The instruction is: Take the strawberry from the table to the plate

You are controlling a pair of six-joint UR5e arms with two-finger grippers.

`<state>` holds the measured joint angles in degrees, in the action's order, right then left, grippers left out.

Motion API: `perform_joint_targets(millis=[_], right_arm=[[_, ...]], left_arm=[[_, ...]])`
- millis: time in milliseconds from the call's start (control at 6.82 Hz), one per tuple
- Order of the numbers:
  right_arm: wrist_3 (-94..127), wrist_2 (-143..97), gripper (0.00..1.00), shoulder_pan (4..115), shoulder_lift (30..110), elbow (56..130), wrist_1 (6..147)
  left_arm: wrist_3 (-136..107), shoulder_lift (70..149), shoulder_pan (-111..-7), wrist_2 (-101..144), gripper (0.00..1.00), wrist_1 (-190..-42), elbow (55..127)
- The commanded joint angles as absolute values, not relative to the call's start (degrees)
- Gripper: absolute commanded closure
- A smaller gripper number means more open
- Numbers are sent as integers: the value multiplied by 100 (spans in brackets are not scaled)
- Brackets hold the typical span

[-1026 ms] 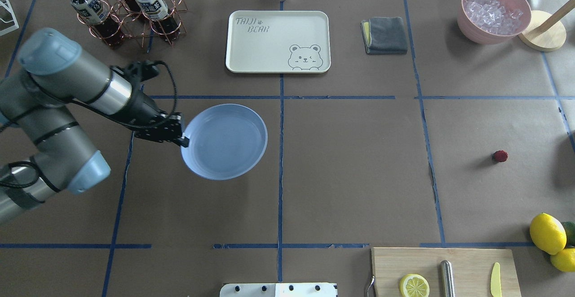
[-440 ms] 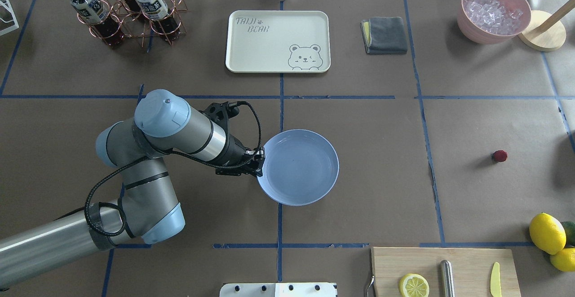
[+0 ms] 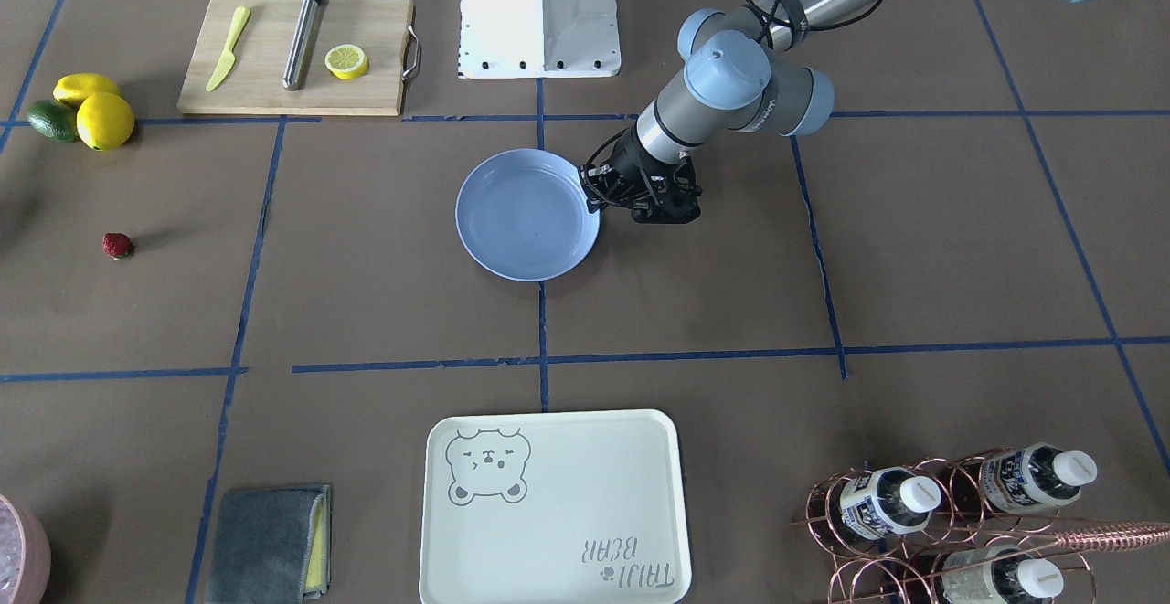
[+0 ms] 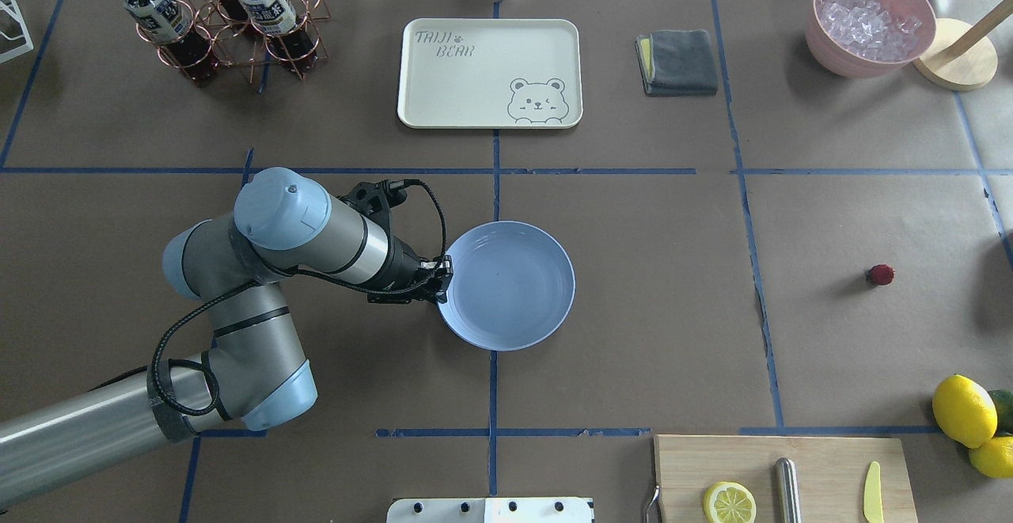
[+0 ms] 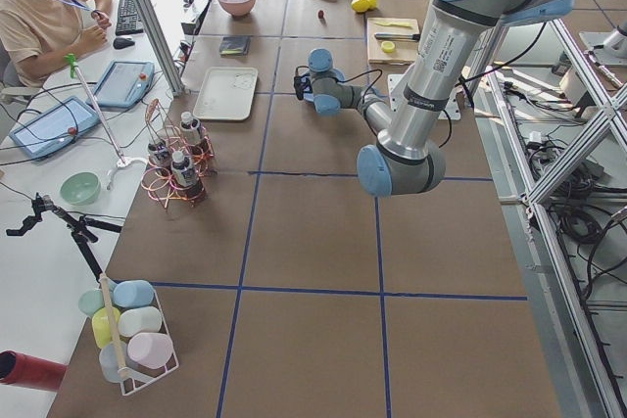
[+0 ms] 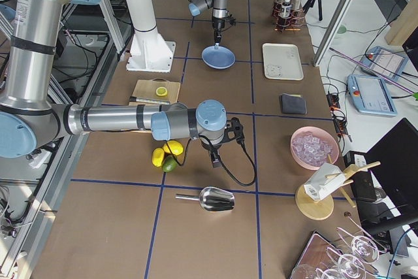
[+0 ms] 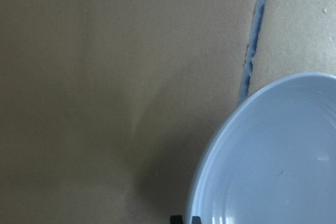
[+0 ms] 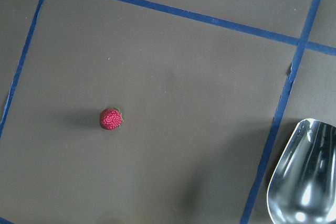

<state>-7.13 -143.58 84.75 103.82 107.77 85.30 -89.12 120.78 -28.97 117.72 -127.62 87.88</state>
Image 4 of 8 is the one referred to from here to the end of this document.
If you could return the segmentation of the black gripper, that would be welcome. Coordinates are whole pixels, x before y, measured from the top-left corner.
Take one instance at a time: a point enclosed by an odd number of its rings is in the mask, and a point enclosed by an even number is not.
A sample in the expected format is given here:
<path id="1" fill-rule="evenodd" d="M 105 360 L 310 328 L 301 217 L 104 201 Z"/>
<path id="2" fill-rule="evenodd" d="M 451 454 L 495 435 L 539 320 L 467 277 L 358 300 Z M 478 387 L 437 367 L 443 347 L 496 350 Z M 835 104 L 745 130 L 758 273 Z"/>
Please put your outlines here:
<path id="1" fill-rule="evenodd" d="M 415 273 L 412 299 L 428 301 L 435 305 L 444 304 L 448 301 L 448 289 L 452 280 L 452 257 L 421 262 L 419 270 Z"/>

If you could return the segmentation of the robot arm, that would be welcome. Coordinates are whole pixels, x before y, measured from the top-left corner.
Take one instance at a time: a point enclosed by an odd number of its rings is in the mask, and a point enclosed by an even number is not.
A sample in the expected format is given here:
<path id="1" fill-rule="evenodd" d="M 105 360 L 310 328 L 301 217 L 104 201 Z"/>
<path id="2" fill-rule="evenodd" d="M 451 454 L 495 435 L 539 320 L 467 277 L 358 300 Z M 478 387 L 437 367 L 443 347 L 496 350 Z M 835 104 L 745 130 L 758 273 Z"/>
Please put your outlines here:
<path id="1" fill-rule="evenodd" d="M 230 213 L 174 237 L 163 273 L 199 306 L 166 329 L 147 365 L 2 424 L 2 508 L 232 419 L 268 430 L 309 410 L 317 388 L 281 282 L 307 275 L 370 303 L 446 302 L 452 257 L 417 256 L 391 228 L 412 186 L 423 181 L 334 196 L 272 167 L 239 191 Z"/>

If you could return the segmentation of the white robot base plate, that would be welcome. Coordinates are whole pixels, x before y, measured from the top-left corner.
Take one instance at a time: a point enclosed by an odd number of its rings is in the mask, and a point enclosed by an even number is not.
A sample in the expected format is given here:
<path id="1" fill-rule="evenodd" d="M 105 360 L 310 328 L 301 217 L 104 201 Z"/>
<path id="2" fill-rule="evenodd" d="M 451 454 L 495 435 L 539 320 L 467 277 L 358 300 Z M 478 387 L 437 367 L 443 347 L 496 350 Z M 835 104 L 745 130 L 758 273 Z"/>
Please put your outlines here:
<path id="1" fill-rule="evenodd" d="M 399 498 L 387 522 L 594 522 L 592 498 L 550 497 Z"/>

